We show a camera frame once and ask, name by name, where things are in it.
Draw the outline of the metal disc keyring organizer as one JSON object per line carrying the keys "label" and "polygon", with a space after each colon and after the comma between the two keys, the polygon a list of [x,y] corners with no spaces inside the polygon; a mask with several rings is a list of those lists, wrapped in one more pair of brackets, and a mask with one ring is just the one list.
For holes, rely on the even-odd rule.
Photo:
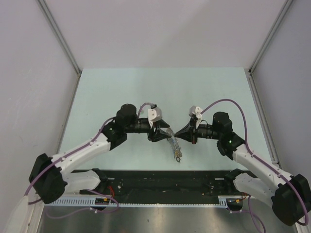
{"label": "metal disc keyring organizer", "polygon": [[173,153],[174,153],[174,158],[177,162],[180,163],[181,157],[182,157],[182,152],[181,148],[179,146],[178,140],[175,138],[175,133],[171,128],[167,128],[166,132],[171,136],[170,138],[167,138],[167,141],[169,142]]}

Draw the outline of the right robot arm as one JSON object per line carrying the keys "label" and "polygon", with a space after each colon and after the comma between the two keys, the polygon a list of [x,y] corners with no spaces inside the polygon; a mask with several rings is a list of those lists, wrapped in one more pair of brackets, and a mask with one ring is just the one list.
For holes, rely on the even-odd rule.
{"label": "right robot arm", "polygon": [[232,129],[228,113],[216,112],[211,125],[202,124],[192,115],[189,123],[175,137],[196,144],[199,138],[214,139],[222,156],[241,164],[252,174],[234,170],[231,178],[224,182],[230,195],[239,191],[249,194],[272,208],[276,217],[285,225],[292,226],[305,218],[311,210],[311,188],[301,174],[292,175],[269,163],[251,151],[246,141]]}

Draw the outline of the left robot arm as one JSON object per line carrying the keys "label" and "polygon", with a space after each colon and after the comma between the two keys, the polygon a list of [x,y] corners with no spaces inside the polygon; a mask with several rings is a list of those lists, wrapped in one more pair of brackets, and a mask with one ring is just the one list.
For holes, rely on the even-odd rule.
{"label": "left robot arm", "polygon": [[151,142],[170,138],[171,135],[164,131],[169,128],[169,124],[163,120],[161,109],[152,103],[148,105],[150,109],[147,117],[140,118],[140,109],[132,104],[124,104],[88,141],[51,157],[46,154],[38,156],[29,176],[30,185],[25,195],[34,189],[40,199],[49,204],[63,194],[81,190],[90,189],[97,194],[104,193],[107,190],[107,181],[98,169],[78,173],[74,170],[96,156],[120,146],[129,133],[145,133]]}

